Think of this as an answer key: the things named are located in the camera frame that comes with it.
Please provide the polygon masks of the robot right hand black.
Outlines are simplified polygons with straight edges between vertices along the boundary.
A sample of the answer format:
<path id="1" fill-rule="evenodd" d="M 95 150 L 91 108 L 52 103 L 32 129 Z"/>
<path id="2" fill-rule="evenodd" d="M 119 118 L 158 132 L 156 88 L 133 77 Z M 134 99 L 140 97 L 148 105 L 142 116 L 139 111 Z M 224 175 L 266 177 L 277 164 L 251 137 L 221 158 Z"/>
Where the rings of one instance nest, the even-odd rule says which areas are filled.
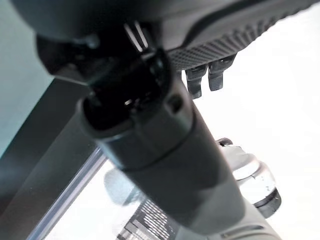
<path id="1" fill-rule="evenodd" d="M 83 131 L 181 240 L 277 240 L 242 197 L 192 98 L 235 55 L 313 0 L 13 0 L 51 75 L 89 88 Z"/>

